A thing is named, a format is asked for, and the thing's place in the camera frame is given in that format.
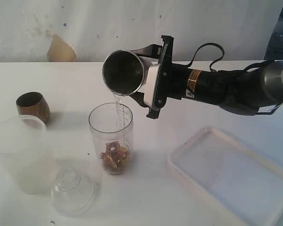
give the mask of metal cup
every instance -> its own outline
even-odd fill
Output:
[[[131,51],[117,50],[104,62],[103,80],[113,93],[129,96],[145,84],[151,65],[149,60],[140,58]]]

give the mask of black cable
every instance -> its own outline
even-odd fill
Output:
[[[225,55],[225,50],[222,48],[222,46],[218,45],[217,43],[213,43],[213,42],[208,42],[208,43],[205,43],[205,44],[201,45],[201,46],[196,50],[196,52],[195,52],[195,54],[194,54],[193,59],[191,60],[191,62],[189,62],[186,66],[187,66],[187,67],[191,67],[191,65],[192,65],[193,62],[194,62],[194,59],[195,59],[195,56],[196,56],[198,50],[200,50],[202,47],[205,47],[205,46],[215,46],[215,47],[217,47],[218,49],[220,49],[221,52],[222,52],[222,56],[219,57],[219,58],[217,58],[216,60],[214,60],[214,61],[209,65],[210,71],[211,71],[211,72],[215,72],[216,70],[212,68],[212,65],[213,65],[214,63],[216,63],[216,62],[222,60],[222,58],[223,58],[224,55]]]

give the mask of plastic container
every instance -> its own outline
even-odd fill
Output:
[[[65,217],[76,217],[86,212],[95,200],[91,179],[73,167],[61,169],[51,188],[50,201]]]
[[[283,213],[283,169],[216,128],[203,128],[168,161],[244,225],[274,226]]]
[[[112,175],[124,173],[133,151],[131,110],[123,104],[103,104],[90,113],[89,124],[95,152],[104,170]]]
[[[19,188],[28,194],[50,188],[57,165],[45,141],[44,122],[21,115],[0,124],[0,161]]]

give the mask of robotic arm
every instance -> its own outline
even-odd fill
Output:
[[[107,57],[102,69],[107,87],[114,93],[132,97],[140,106],[148,107],[147,117],[156,119],[168,97],[191,99],[217,105],[226,111],[242,114],[273,114],[283,104],[283,61],[264,61],[243,70],[210,72],[190,69],[188,65],[172,63],[173,37],[162,36],[161,45],[142,49],[118,50]],[[152,65],[143,57],[158,59]],[[144,85],[144,93],[139,92]],[[260,107],[275,105],[269,112]]]

